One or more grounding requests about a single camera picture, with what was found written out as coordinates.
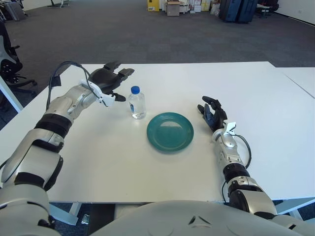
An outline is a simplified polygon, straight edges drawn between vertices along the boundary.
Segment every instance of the plate rim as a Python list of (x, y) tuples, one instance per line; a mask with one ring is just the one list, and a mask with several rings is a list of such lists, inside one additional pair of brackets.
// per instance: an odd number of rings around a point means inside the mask
[[(173, 150), (165, 150), (165, 149), (159, 148), (159, 146), (156, 147), (156, 146), (151, 142), (151, 139), (149, 138), (149, 125), (150, 125), (150, 123), (151, 123), (154, 119), (156, 119), (157, 117), (159, 117), (159, 116), (161, 116), (161, 115), (164, 115), (164, 114), (180, 115), (180, 116), (183, 117), (186, 121), (188, 121), (188, 124), (189, 124), (190, 127), (191, 127), (192, 136), (191, 136), (191, 139), (190, 139), (189, 143), (188, 143), (185, 147), (177, 148), (177, 149), (173, 149)], [(185, 116), (183, 116), (182, 114), (179, 114), (179, 113), (176, 113), (176, 112), (163, 112), (163, 113), (160, 113), (160, 114), (154, 116), (154, 117), (149, 121), (149, 123), (148, 123), (148, 125), (147, 125), (147, 138), (148, 138), (148, 140), (149, 140), (149, 143), (150, 143), (154, 148), (156, 148), (157, 150), (160, 150), (160, 151), (163, 151), (163, 152), (175, 152), (175, 151), (183, 150), (183, 149), (185, 149), (186, 147), (188, 147), (189, 144), (191, 144), (191, 142), (192, 142), (192, 140), (193, 140), (193, 137), (194, 137), (194, 129), (193, 129), (193, 125), (192, 125), (192, 123), (190, 122), (190, 120), (187, 119), (187, 118), (186, 118)]]

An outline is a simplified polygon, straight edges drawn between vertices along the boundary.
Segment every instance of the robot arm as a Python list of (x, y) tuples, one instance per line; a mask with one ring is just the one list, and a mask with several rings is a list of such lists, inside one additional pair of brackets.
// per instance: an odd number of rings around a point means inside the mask
[(123, 69), (116, 75), (111, 68), (118, 65), (116, 62), (105, 65), (89, 81), (82, 81), (53, 100), (8, 159), (1, 176), (3, 189), (0, 189), (3, 235), (58, 235), (52, 230), (54, 220), (49, 215), (46, 191), (55, 184), (62, 168), (59, 152), (74, 120), (85, 108), (95, 101), (111, 106), (117, 97), (124, 100), (113, 89), (134, 70)]
[(212, 141), (220, 169), (228, 188), (229, 206), (271, 220), (301, 235), (313, 235), (312, 225), (287, 215), (277, 215), (277, 210), (263, 189), (250, 176), (237, 152), (234, 140), (235, 122), (229, 122), (218, 100), (202, 97), (215, 111), (211, 113), (208, 104), (198, 105), (203, 118), (213, 131)]

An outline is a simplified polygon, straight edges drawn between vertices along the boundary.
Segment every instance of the white wall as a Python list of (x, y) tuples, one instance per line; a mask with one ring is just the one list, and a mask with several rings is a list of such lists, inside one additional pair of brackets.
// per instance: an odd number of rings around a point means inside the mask
[(315, 24), (315, 0), (279, 0), (280, 14)]
[[(53, 0), (54, 3), (58, 3), (60, 2), (60, 0)], [(42, 6), (48, 6), (51, 5), (51, 1), (50, 0), (24, 0), (22, 1), (23, 6), (24, 6), (24, 10), (31, 10), (34, 8), (38, 8), (38, 7), (42, 7)]]

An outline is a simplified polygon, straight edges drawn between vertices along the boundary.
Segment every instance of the luggage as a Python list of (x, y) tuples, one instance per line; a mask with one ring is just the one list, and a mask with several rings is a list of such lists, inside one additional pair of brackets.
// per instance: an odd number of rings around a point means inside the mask
[(227, 22), (235, 22), (241, 0), (222, 0), (219, 17)]
[(256, 11), (257, 2), (258, 0), (242, 0), (236, 21), (240, 23), (251, 22)]

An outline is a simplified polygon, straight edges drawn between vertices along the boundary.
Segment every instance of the blue bottle cap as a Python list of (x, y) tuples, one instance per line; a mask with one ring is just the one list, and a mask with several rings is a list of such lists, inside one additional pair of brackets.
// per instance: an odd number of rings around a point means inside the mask
[(132, 94), (138, 94), (140, 92), (140, 88), (138, 86), (132, 86), (131, 87), (131, 93)]

